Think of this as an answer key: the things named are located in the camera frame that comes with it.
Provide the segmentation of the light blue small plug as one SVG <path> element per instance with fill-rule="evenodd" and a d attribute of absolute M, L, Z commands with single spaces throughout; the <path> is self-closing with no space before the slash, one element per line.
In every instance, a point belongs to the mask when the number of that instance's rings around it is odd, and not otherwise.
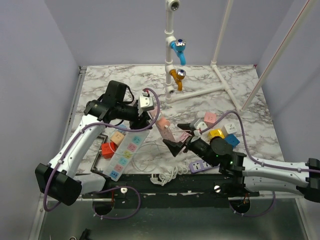
<path fill-rule="evenodd" d="M 127 129 L 127 127 L 125 125 L 121 124 L 121 125 L 118 126 L 117 130 L 119 132 L 126 132 L 126 129 Z"/>

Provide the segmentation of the pink power strip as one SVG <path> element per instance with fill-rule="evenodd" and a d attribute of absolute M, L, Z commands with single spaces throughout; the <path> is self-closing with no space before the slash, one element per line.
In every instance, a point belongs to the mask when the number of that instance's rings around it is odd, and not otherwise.
<path fill-rule="evenodd" d="M 171 123 L 166 119 L 162 111 L 159 112 L 159 115 L 155 121 L 155 126 L 157 127 L 163 140 L 178 142 L 170 129 Z"/>

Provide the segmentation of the orange small plug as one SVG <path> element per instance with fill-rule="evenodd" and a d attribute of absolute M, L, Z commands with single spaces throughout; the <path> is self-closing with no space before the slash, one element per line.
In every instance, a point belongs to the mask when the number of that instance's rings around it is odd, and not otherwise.
<path fill-rule="evenodd" d="M 156 125 L 161 130 L 165 130 L 170 127 L 171 123 L 165 117 L 162 117 L 156 122 Z"/>

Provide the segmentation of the beige cube plug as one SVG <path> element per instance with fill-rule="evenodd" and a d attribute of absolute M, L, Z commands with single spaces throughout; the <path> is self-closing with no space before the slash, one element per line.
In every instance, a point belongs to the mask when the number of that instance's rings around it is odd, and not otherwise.
<path fill-rule="evenodd" d="M 123 133 L 119 131 L 115 131 L 110 137 L 110 141 L 113 142 L 115 145 L 119 146 L 124 140 L 124 138 L 125 138 L 125 135 Z"/>

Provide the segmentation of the white power strip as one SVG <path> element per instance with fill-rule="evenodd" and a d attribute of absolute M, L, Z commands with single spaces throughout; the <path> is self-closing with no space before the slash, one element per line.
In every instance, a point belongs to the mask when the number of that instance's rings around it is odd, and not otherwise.
<path fill-rule="evenodd" d="M 127 132 L 102 174 L 117 182 L 149 133 L 150 130 Z"/>

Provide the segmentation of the purple power strip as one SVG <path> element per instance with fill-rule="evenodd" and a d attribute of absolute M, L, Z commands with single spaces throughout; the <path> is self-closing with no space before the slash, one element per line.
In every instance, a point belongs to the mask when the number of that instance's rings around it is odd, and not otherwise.
<path fill-rule="evenodd" d="M 199 172 L 203 172 L 203 171 L 217 168 L 217 166 L 212 167 L 210 164 L 208 164 L 204 160 L 193 161 L 188 165 L 188 167 L 189 167 L 192 174 L 196 174 Z"/>

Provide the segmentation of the pink cube socket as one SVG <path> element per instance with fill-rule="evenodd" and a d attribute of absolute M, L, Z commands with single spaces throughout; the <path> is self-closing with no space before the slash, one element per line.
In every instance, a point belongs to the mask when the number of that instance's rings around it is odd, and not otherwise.
<path fill-rule="evenodd" d="M 216 120 L 217 120 L 217 115 L 215 113 L 206 112 L 204 114 L 204 122 L 208 127 L 213 126 Z"/>

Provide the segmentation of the yellow cube socket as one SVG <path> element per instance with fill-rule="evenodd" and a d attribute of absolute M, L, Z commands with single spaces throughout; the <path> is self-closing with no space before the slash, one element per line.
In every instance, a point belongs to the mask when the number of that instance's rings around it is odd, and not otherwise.
<path fill-rule="evenodd" d="M 208 132 L 207 136 L 208 136 L 209 140 L 211 140 L 213 138 L 216 138 L 216 137 L 220 137 L 222 139 L 225 138 L 225 135 L 224 135 L 223 131 L 220 128 L 210 130 Z"/>

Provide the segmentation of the red cube plug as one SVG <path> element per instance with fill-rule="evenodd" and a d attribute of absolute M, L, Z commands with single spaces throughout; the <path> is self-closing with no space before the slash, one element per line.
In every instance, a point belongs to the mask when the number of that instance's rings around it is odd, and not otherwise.
<path fill-rule="evenodd" d="M 116 150 L 117 150 L 117 145 L 112 141 L 101 144 L 101 155 L 105 159 L 112 158 Z"/>

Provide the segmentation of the white cube socket adapter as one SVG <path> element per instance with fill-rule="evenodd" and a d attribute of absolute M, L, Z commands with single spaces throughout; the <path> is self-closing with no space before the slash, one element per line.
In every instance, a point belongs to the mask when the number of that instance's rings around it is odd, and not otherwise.
<path fill-rule="evenodd" d="M 230 134 L 235 134 L 238 129 L 234 123 L 226 123 L 221 128 L 221 131 L 225 137 L 227 137 Z"/>

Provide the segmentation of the blue cube plug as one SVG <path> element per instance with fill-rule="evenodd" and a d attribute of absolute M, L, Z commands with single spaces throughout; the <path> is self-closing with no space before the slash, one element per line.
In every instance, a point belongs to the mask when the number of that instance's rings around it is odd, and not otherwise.
<path fill-rule="evenodd" d="M 233 133 L 229 134 L 224 139 L 228 144 L 230 144 L 232 146 L 233 149 L 240 144 L 240 141 Z"/>

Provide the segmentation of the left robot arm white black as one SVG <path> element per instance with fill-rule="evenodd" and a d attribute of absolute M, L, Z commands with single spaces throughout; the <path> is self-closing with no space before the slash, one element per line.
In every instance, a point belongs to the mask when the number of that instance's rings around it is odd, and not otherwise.
<path fill-rule="evenodd" d="M 35 176 L 44 194 L 43 207 L 47 212 L 51 211 L 47 206 L 48 197 L 70 206 L 84 194 L 95 192 L 101 198 L 110 194 L 111 185 L 106 181 L 120 179 L 155 123 L 148 112 L 155 108 L 158 97 L 150 96 L 152 90 L 145 88 L 138 98 L 125 101 L 126 92 L 130 90 L 122 82 L 110 81 L 104 94 L 86 104 L 80 123 L 65 146 L 48 164 L 40 163 L 36 167 Z M 128 121 L 129 128 L 115 126 L 126 134 L 108 166 L 102 172 L 78 175 L 78 167 L 93 142 L 106 128 L 111 128 L 111 121 L 116 119 Z"/>

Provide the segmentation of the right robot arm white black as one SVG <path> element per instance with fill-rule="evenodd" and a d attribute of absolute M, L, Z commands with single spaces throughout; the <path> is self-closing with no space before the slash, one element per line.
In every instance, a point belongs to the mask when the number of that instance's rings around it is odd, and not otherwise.
<path fill-rule="evenodd" d="M 219 172 L 234 179 L 230 191 L 241 196 L 245 192 L 285 192 L 303 196 L 306 200 L 320 201 L 320 161 L 282 162 L 255 158 L 233 150 L 231 144 L 219 136 L 205 142 L 191 135 L 185 141 L 163 140 L 173 156 L 191 151 Z"/>

